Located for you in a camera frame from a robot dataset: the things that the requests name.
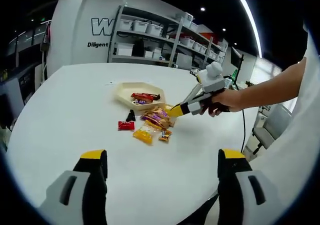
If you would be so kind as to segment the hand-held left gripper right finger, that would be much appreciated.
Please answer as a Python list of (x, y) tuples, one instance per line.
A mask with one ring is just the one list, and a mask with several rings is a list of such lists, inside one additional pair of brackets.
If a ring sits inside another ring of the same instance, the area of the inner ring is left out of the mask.
[(218, 151), (217, 177), (219, 225), (274, 225), (280, 218), (277, 188), (241, 152)]

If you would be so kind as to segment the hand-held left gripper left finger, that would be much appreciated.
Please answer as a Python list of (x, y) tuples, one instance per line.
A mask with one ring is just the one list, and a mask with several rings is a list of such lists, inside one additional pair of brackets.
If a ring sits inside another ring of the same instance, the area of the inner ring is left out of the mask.
[(106, 225), (107, 178), (107, 151), (83, 153), (46, 189), (40, 213), (52, 225)]

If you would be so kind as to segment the person's right hand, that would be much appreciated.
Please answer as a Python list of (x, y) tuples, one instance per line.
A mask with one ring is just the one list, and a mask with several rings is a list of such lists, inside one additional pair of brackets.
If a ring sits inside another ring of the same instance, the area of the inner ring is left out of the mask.
[(230, 112), (239, 112), (245, 106), (242, 100), (242, 93), (238, 90), (225, 90), (219, 94), (213, 95), (201, 104), (202, 110), (199, 113), (203, 115), (206, 111), (211, 117), (220, 115), (223, 111), (217, 108), (216, 103), (220, 103), (228, 107)]

